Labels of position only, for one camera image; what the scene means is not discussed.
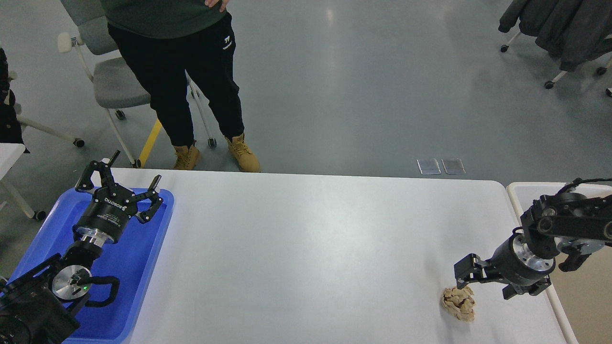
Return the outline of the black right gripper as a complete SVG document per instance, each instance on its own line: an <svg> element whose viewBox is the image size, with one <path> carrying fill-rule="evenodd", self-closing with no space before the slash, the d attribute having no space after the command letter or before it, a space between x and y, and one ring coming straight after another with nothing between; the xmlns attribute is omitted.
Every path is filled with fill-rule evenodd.
<svg viewBox="0 0 612 344"><path fill-rule="evenodd" d="M492 257L483 260L469 253L453 265L456 287L461 290L470 283L505 282L503 298L516 295L537 296L551 287L548 277L557 267L554 258L538 257L529 248L522 233L514 233L504 241Z"/></svg>

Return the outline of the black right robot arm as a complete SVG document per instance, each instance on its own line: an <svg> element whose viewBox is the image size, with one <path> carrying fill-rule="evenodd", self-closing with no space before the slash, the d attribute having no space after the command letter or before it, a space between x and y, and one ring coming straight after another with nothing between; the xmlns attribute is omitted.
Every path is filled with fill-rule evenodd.
<svg viewBox="0 0 612 344"><path fill-rule="evenodd" d="M520 217L521 225L483 260L475 253L453 266L459 290L470 283L504 284L503 298L537 296L550 285L555 268L563 272L579 269L594 252L610 246L612 198L577 193L584 179L567 183L555 194L543 194ZM564 253L565 261L555 258Z"/></svg>

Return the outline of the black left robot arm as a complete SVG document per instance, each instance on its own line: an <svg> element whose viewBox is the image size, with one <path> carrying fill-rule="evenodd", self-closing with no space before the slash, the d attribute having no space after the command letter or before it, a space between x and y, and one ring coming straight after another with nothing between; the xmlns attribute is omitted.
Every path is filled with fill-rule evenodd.
<svg viewBox="0 0 612 344"><path fill-rule="evenodd" d="M136 322L174 205L157 175L147 189L90 161L62 194L1 288L3 344L116 344Z"/></svg>

